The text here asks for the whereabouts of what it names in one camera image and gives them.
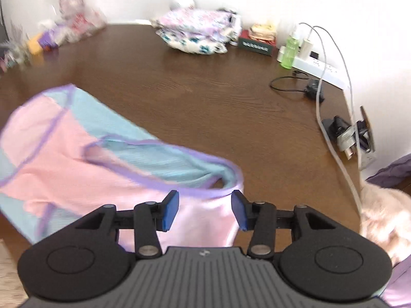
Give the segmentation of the pink blue purple garment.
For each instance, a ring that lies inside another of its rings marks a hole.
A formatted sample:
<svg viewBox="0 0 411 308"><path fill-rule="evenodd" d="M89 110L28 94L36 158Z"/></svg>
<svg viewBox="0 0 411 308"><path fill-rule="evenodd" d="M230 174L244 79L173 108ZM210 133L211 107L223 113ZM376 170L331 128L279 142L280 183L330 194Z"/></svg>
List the pink blue purple garment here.
<svg viewBox="0 0 411 308"><path fill-rule="evenodd" d="M177 190L161 247L226 247L242 188L234 163L165 143L72 84L35 95L1 131L1 212L31 243L102 205L130 210Z"/></svg>

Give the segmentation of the phone on black stand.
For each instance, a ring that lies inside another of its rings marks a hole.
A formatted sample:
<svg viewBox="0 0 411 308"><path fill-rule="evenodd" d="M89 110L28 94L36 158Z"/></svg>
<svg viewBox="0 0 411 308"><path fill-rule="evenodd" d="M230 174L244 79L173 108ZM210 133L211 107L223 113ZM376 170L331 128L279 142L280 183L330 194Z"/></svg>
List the phone on black stand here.
<svg viewBox="0 0 411 308"><path fill-rule="evenodd" d="M369 116L363 106L360 107L361 120L351 125L336 115L332 119L322 120L329 138L350 160L354 153L359 155L359 169L364 170L376 160L376 147Z"/></svg>

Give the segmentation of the pink fluffy garment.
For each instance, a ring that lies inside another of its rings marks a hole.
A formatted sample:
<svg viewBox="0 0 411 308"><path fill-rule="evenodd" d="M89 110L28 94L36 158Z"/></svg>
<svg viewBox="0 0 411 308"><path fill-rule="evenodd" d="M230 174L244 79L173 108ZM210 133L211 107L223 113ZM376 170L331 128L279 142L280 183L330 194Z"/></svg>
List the pink fluffy garment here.
<svg viewBox="0 0 411 308"><path fill-rule="evenodd" d="M395 266L410 256L410 196L368 182L361 186L360 234L380 246Z"/></svg>

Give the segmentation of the white power strip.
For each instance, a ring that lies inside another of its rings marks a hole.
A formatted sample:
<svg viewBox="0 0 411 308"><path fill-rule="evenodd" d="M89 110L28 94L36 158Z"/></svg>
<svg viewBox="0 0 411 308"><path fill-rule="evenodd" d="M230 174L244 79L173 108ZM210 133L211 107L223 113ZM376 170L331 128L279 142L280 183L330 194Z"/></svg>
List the white power strip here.
<svg viewBox="0 0 411 308"><path fill-rule="evenodd" d="M311 56L302 59L300 53L297 52L293 59L291 69L299 70L317 77L323 76L323 81L328 82L342 90L347 90L349 83L345 73L333 65L325 64L323 61L315 59Z"/></svg>

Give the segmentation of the green spray bottle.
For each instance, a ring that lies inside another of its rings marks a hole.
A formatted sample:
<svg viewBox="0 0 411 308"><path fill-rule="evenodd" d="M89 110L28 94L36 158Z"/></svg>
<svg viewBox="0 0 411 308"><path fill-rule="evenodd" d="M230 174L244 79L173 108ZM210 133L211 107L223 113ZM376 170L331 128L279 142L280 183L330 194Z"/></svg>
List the green spray bottle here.
<svg viewBox="0 0 411 308"><path fill-rule="evenodd" d="M283 68L290 70L293 67L294 59L299 51L299 40L297 38L297 31L293 30L286 41L282 61L280 65Z"/></svg>

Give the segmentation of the white charger plug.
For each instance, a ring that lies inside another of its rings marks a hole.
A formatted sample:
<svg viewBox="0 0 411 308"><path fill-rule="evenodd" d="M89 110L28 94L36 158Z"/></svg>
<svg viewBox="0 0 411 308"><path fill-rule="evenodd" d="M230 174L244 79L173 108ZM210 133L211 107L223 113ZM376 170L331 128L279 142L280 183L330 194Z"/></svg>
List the white charger plug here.
<svg viewBox="0 0 411 308"><path fill-rule="evenodd" d="M308 38L304 39L301 43L298 57L302 60L306 60L311 54L312 47L312 42Z"/></svg>

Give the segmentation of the dark green box white text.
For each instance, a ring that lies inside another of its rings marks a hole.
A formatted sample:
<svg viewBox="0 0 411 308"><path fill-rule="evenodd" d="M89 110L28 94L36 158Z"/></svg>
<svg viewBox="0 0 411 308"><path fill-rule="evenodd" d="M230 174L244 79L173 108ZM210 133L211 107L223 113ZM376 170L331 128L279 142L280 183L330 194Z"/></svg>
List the dark green box white text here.
<svg viewBox="0 0 411 308"><path fill-rule="evenodd" d="M259 53L265 56L273 56L275 52L275 42L256 40L249 36L248 30L242 30L238 37L238 48Z"/></svg>

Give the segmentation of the white teal flower folded cloth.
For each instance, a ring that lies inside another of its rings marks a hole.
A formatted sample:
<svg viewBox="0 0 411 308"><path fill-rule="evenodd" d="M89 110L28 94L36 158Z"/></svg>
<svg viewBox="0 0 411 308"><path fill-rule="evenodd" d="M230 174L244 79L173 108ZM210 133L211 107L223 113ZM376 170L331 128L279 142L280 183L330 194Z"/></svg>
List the white teal flower folded cloth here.
<svg viewBox="0 0 411 308"><path fill-rule="evenodd" d="M166 29L157 30L156 34L172 49L188 54L212 55L228 52L224 43L200 35L183 35Z"/></svg>

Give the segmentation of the yellow snack pack stack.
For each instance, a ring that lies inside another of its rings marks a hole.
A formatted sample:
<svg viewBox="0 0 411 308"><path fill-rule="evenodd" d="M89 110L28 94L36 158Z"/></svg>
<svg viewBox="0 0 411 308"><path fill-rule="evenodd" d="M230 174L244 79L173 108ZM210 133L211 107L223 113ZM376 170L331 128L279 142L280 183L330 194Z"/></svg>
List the yellow snack pack stack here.
<svg viewBox="0 0 411 308"><path fill-rule="evenodd" d="M277 29L273 23L253 24L249 28L249 37L254 40L264 40L274 42L277 36Z"/></svg>

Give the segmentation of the pink floral folded cloth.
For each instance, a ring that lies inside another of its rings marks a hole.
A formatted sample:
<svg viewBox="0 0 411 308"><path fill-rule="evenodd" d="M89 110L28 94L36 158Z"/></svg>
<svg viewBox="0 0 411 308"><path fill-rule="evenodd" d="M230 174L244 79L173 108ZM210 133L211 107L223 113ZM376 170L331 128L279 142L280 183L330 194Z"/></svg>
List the pink floral folded cloth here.
<svg viewBox="0 0 411 308"><path fill-rule="evenodd" d="M237 40L242 30L240 16L225 9L179 8L153 19L151 24L155 28L202 35L224 42Z"/></svg>

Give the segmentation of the yellow cup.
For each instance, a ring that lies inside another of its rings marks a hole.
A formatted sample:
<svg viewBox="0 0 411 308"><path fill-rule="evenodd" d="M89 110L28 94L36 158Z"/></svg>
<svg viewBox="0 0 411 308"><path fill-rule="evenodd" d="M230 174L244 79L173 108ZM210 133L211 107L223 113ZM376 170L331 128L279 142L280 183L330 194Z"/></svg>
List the yellow cup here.
<svg viewBox="0 0 411 308"><path fill-rule="evenodd" d="M32 56L35 56L42 52L42 46L38 42L38 40L40 40L41 37L42 37L42 34L39 33L29 38L26 42L27 49Z"/></svg>

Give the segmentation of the purple packet in plastic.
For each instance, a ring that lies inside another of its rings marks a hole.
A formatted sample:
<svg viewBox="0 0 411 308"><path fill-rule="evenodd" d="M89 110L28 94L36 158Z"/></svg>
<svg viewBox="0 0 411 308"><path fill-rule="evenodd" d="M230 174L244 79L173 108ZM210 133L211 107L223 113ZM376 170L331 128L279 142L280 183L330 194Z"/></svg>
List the purple packet in plastic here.
<svg viewBox="0 0 411 308"><path fill-rule="evenodd" d="M55 26L47 29L38 39L38 44L43 50L51 50L60 47L66 41L66 28Z"/></svg>

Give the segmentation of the clear plastic bag red print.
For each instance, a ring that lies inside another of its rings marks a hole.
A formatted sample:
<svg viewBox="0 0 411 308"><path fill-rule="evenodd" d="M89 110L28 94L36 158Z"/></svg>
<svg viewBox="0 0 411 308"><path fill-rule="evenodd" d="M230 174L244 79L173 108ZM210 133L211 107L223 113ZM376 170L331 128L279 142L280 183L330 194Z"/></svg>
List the clear plastic bag red print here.
<svg viewBox="0 0 411 308"><path fill-rule="evenodd" d="M107 20L100 11L86 8L83 12L62 21L60 25L63 40L74 43L103 30L107 26Z"/></svg>

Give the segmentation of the clutter of small desk items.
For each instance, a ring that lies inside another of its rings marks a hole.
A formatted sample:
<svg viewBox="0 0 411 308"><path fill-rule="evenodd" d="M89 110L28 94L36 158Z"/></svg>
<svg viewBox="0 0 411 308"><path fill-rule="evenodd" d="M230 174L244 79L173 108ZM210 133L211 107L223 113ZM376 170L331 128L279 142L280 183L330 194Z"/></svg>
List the clutter of small desk items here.
<svg viewBox="0 0 411 308"><path fill-rule="evenodd" d="M13 41L1 43L1 71L6 73L15 66L24 65L28 61L28 54L24 45Z"/></svg>

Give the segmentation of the crinkled pink vase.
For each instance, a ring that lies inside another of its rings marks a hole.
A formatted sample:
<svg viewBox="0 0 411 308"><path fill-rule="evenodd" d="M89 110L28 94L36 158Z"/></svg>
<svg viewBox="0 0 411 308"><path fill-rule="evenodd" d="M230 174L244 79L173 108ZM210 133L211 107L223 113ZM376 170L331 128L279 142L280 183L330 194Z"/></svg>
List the crinkled pink vase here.
<svg viewBox="0 0 411 308"><path fill-rule="evenodd" d="M74 18L84 12L83 0L59 0L59 10L64 20Z"/></svg>

